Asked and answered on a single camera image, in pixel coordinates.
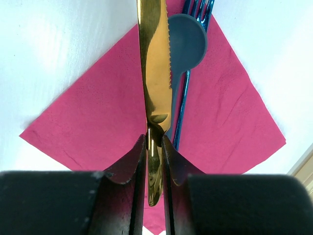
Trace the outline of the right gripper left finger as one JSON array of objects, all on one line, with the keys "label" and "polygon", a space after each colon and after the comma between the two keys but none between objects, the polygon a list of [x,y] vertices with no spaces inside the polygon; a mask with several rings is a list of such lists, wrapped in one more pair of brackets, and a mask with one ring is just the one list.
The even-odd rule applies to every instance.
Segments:
[{"label": "right gripper left finger", "polygon": [[103,171],[3,171],[3,235],[140,235],[146,138]]}]

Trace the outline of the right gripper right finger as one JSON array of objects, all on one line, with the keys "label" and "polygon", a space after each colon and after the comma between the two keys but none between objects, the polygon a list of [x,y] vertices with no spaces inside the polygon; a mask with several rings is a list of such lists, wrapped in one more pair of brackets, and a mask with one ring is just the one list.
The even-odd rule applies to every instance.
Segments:
[{"label": "right gripper right finger", "polygon": [[313,204],[288,175],[205,174],[162,139],[169,235],[310,235]]}]

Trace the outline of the gold metal knife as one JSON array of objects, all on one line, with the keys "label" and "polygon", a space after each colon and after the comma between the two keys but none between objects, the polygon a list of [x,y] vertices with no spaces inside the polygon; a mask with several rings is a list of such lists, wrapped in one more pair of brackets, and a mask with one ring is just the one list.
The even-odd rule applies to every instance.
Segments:
[{"label": "gold metal knife", "polygon": [[170,129],[172,116],[166,1],[137,1],[137,19],[147,120],[148,204],[153,207],[163,190],[161,142]]}]

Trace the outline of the pink paper napkin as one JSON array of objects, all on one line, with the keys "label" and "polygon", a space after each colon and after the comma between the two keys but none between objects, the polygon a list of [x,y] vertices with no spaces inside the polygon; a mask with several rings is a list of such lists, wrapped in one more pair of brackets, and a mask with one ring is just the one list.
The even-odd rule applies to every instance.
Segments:
[{"label": "pink paper napkin", "polygon": [[[214,18],[191,71],[179,152],[209,174],[242,174],[286,140]],[[102,170],[145,132],[138,28],[133,27],[22,133],[71,170]]]}]

